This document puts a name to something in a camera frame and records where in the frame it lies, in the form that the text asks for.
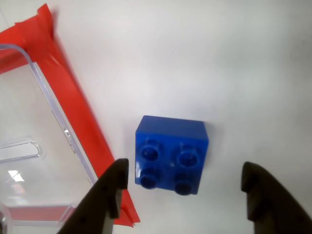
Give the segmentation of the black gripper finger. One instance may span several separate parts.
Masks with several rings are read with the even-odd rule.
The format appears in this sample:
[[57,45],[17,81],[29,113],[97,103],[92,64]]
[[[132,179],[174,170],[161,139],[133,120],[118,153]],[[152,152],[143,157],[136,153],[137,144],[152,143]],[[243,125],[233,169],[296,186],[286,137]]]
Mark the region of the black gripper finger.
[[245,162],[241,190],[247,195],[247,219],[255,234],[310,234],[312,219],[266,169]]
[[116,160],[97,180],[59,234],[111,234],[120,217],[122,192],[128,187],[129,160]]

